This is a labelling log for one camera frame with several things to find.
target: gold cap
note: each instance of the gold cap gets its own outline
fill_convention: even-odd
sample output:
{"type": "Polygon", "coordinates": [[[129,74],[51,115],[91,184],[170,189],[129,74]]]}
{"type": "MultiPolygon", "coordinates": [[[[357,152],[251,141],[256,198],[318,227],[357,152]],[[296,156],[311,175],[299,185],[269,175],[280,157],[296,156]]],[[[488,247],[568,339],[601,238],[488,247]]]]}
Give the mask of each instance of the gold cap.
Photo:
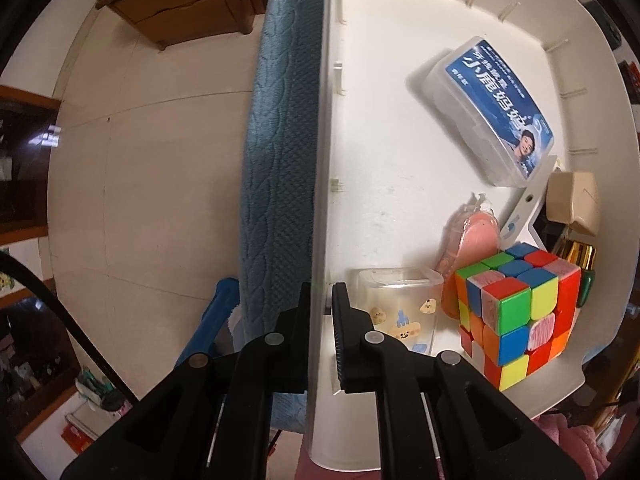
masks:
{"type": "Polygon", "coordinates": [[[596,248],[582,242],[567,240],[562,248],[561,258],[577,265],[581,269],[593,269],[593,262],[596,258],[596,248]]]}

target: blue bedspread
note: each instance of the blue bedspread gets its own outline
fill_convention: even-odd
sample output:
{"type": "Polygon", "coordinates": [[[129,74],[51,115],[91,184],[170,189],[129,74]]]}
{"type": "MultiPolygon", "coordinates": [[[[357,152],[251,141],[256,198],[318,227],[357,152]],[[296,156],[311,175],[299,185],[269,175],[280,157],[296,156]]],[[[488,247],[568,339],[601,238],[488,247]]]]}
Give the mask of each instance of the blue bedspread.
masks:
{"type": "Polygon", "coordinates": [[[246,340],[271,331],[311,279],[323,0],[269,0],[242,168],[246,340]]]}

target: wooden nightstand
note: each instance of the wooden nightstand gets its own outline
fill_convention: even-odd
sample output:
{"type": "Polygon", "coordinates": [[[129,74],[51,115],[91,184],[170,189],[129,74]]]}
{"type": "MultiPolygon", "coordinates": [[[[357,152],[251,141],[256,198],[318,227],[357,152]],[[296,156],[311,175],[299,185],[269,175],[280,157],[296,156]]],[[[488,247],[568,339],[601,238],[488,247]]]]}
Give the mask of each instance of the wooden nightstand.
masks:
{"type": "Polygon", "coordinates": [[[254,16],[264,13],[263,0],[100,0],[161,50],[204,36],[249,34],[254,16]]]}

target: multicolored puzzle cube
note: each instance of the multicolored puzzle cube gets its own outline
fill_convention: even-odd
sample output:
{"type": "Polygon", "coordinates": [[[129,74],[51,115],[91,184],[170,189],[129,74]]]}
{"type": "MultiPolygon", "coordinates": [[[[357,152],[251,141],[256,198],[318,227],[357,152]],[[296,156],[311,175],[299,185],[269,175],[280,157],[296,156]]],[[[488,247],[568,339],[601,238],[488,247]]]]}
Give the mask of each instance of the multicolored puzzle cube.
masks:
{"type": "Polygon", "coordinates": [[[518,243],[456,272],[460,341],[505,390],[558,356],[569,339],[580,267],[518,243]]]}

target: yellow cube tile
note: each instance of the yellow cube tile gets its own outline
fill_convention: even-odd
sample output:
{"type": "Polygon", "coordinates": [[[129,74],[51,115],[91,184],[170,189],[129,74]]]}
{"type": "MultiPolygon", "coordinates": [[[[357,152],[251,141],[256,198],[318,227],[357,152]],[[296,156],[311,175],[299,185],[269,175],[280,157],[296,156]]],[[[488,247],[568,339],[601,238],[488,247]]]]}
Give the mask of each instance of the yellow cube tile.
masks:
{"type": "Polygon", "coordinates": [[[528,366],[529,356],[526,354],[505,364],[500,375],[500,391],[506,390],[509,386],[513,386],[523,380],[527,376],[528,366]]]}
{"type": "Polygon", "coordinates": [[[458,300],[458,307],[460,309],[460,325],[465,327],[465,330],[467,332],[471,332],[471,319],[469,317],[469,309],[460,300],[458,300]]]}
{"type": "Polygon", "coordinates": [[[531,289],[531,319],[537,321],[553,312],[558,302],[558,277],[531,289]]]}

